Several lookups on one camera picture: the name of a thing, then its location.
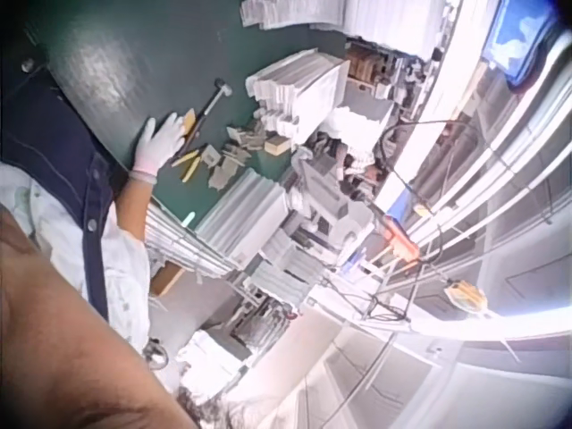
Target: yellow tool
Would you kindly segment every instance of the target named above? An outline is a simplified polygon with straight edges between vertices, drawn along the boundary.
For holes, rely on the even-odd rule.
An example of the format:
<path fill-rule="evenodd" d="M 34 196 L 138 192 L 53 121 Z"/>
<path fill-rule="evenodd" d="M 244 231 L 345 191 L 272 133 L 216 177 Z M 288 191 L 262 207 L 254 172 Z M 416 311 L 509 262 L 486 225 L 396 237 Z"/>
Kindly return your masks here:
<path fill-rule="evenodd" d="M 200 163 L 200 154 L 199 154 L 198 149 L 193 150 L 192 152 L 189 152 L 188 154 L 186 154 L 185 156 L 182 156 L 177 161 L 175 161 L 174 163 L 171 164 L 171 167 L 176 167 L 177 165 L 181 165 L 181 164 L 186 163 L 187 161 L 190 161 L 190 160 L 192 160 L 192 162 L 190 163 L 189 168 L 187 169 L 187 171 L 183 174 L 183 176 L 181 178 L 181 181 L 183 183 L 189 181 L 190 177 L 193 175 L 195 170 L 197 170 L 197 168 L 198 168 L 198 163 Z"/>
<path fill-rule="evenodd" d="M 185 127 L 185 135 L 190 133 L 190 131 L 193 129 L 193 126 L 195 125 L 196 121 L 197 121 L 197 116 L 195 115 L 195 109 L 190 109 L 187 112 L 187 114 L 185 114 L 185 117 L 183 118 L 183 126 Z M 187 161 L 190 161 L 192 159 L 192 162 L 190 163 L 189 168 L 181 177 L 181 181 L 183 183 L 189 181 L 189 179 L 191 178 L 191 176 L 193 175 L 195 170 L 197 170 L 197 168 L 198 168 L 198 164 L 200 163 L 200 155 L 198 152 L 199 152 L 198 149 L 193 150 L 193 151 L 187 153 L 185 156 L 182 156 L 181 158 L 177 159 L 175 162 L 173 162 L 171 164 L 171 167 L 176 167 L 177 165 L 181 165 L 181 164 L 186 163 Z"/>

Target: denim vest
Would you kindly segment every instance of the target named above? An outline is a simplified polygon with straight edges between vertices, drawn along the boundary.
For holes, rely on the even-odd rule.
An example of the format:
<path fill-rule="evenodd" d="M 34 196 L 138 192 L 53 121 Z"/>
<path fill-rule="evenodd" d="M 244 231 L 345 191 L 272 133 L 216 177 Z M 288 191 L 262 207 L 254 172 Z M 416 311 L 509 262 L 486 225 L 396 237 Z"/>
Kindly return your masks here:
<path fill-rule="evenodd" d="M 108 165 L 38 52 L 29 46 L 3 58 L 0 126 L 2 161 L 30 175 L 83 230 L 89 303 L 108 320 L 101 256 L 101 236 L 113 199 Z"/>

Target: hammer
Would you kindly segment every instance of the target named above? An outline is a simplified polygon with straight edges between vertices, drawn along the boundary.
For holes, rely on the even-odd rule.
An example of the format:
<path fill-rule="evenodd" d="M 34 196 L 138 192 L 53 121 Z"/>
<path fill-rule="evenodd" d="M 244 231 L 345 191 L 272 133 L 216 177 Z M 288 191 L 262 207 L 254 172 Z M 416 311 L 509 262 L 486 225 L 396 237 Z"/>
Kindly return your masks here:
<path fill-rule="evenodd" d="M 200 135 L 200 129 L 203 127 L 206 117 L 211 113 L 211 110 L 213 110 L 213 107 L 215 107 L 215 104 L 218 102 L 218 100 L 220 100 L 222 96 L 230 97 L 232 95 L 232 88 L 224 80 L 217 79 L 214 81 L 214 85 L 216 86 L 215 93 L 211 99 L 208 100 L 206 107 L 197 115 L 195 126 L 185 139 L 185 143 L 182 145 L 181 149 L 179 149 L 175 155 L 175 159 L 180 158 L 187 151 L 192 149 L 191 145 L 193 140 Z"/>

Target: yellow object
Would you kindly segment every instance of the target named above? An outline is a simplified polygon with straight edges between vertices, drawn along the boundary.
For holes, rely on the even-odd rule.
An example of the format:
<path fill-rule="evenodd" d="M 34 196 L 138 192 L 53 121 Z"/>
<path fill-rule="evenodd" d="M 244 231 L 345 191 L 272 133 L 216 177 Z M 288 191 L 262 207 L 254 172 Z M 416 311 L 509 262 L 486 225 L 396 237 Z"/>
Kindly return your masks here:
<path fill-rule="evenodd" d="M 427 207 L 423 204 L 415 204 L 415 206 L 413 207 L 413 210 L 415 211 L 415 213 L 417 213 L 421 217 L 426 217 L 426 216 L 430 215 L 429 209 L 427 209 Z"/>
<path fill-rule="evenodd" d="M 195 172 L 195 170 L 197 170 L 198 167 L 198 163 L 200 163 L 200 156 L 197 156 L 195 158 L 195 160 L 192 162 L 192 164 L 190 165 L 189 169 L 187 170 L 187 172 L 185 172 L 185 175 L 182 178 L 182 182 L 186 183 L 187 181 L 189 181 L 190 176 L 193 175 L 193 173 Z"/>
<path fill-rule="evenodd" d="M 176 167 L 177 165 L 181 165 L 182 163 L 185 163 L 190 159 L 193 159 L 197 155 L 198 155 L 198 150 L 193 150 L 192 152 L 188 152 L 185 156 L 180 157 L 178 160 L 172 163 L 171 167 Z"/>
<path fill-rule="evenodd" d="M 488 310 L 489 300 L 484 292 L 464 280 L 445 288 L 445 294 L 455 307 L 467 313 L 480 314 Z"/>
<path fill-rule="evenodd" d="M 185 127 L 185 136 L 190 133 L 196 121 L 195 109 L 190 109 L 182 120 L 182 124 Z"/>

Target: green work surface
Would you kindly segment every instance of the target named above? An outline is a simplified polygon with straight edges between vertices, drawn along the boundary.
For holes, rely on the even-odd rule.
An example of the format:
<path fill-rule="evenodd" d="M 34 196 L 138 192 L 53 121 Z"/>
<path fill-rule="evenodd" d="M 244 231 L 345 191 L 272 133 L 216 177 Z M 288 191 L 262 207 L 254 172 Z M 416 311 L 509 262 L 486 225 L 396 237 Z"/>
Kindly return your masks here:
<path fill-rule="evenodd" d="M 45 46 L 65 95 L 125 167 L 148 117 L 161 123 L 173 111 L 184 114 L 193 107 L 198 113 L 215 91 L 215 79 L 222 78 L 233 95 L 221 99 L 200 136 L 220 148 L 225 127 L 246 124 L 257 107 L 246 93 L 248 75 L 310 47 L 340 55 L 345 40 L 308 26 L 243 28 L 237 0 L 35 2 L 28 29 Z M 257 153 L 249 165 L 277 179 L 288 162 L 288 155 Z M 192 228 L 222 193 L 207 187 L 204 164 L 188 183 L 180 181 L 183 170 L 165 166 L 154 197 L 181 220 L 194 211 Z"/>

